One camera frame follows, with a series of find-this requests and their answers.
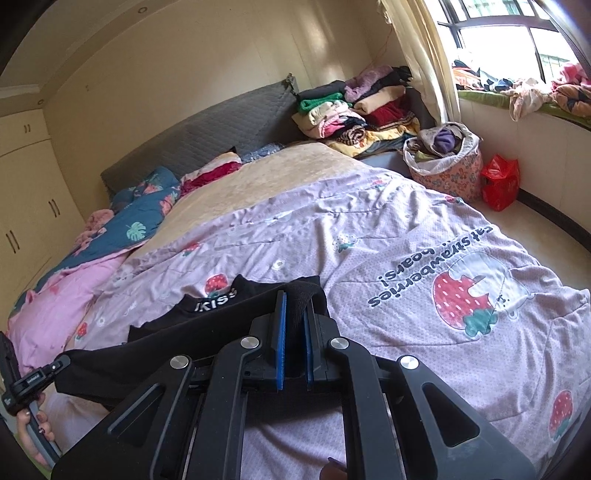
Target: windowsill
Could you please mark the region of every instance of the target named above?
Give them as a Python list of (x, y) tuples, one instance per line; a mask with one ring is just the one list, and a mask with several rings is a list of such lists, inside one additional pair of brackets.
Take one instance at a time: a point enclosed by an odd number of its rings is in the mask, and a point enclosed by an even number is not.
[[(458, 97), (470, 102), (481, 103), (483, 105), (496, 106), (497, 108), (509, 109), (509, 97), (500, 93), (493, 92), (477, 92), (474, 90), (459, 90), (457, 93)], [(565, 112), (559, 106), (551, 103), (545, 103), (538, 110), (540, 113), (546, 115), (556, 116), (567, 122), (571, 122), (586, 130), (591, 131), (591, 118), (583, 118), (582, 116), (576, 116), (572, 113)]]

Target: metal screw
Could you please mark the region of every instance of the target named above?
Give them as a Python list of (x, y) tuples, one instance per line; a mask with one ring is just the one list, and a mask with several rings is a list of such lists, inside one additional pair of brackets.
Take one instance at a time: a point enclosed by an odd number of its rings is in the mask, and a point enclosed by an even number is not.
[(330, 346), (337, 350), (345, 350), (349, 346), (349, 341), (342, 337), (333, 338), (330, 341)]
[(189, 364), (189, 359), (184, 355), (177, 355), (170, 360), (170, 366), (175, 370), (181, 370)]
[(259, 341), (256, 337), (244, 337), (242, 340), (240, 340), (240, 345), (242, 345), (244, 348), (248, 348), (249, 350), (258, 347), (258, 344)]
[(418, 367), (418, 360), (412, 355), (406, 355), (400, 359), (400, 365), (402, 365), (407, 370), (414, 370)]

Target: wardrobe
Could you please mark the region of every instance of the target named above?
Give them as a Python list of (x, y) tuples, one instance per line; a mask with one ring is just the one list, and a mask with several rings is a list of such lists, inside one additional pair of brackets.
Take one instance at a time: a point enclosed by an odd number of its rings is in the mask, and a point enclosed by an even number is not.
[(21, 292), (69, 253), (83, 225), (43, 111), (1, 117), (0, 330)]

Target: black t-shirt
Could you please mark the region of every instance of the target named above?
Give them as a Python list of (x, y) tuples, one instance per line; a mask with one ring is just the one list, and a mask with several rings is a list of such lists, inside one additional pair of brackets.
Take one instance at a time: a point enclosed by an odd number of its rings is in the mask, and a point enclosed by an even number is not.
[(69, 350), (70, 366), (56, 377), (59, 392), (116, 406), (172, 357), (215, 355), (227, 343), (248, 334), (252, 320), (275, 310), (277, 292), (287, 293), (285, 364), (302, 359), (302, 314), (311, 300), (328, 316), (318, 277), (288, 283), (257, 283), (238, 275), (227, 294), (215, 299), (185, 295), (168, 313), (131, 327), (129, 342), (99, 350)]

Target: laundry basket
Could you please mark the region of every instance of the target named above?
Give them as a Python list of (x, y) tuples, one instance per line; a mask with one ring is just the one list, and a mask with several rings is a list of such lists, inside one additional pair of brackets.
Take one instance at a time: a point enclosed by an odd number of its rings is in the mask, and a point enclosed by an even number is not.
[(426, 188), (461, 197), (465, 202), (478, 200), (482, 197), (482, 155), (478, 148), (480, 139), (463, 124), (449, 122), (439, 128), (446, 125), (458, 127), (463, 134), (462, 146), (457, 154), (416, 162), (410, 147), (416, 145), (417, 139), (411, 138), (404, 143), (404, 161), (413, 180)]

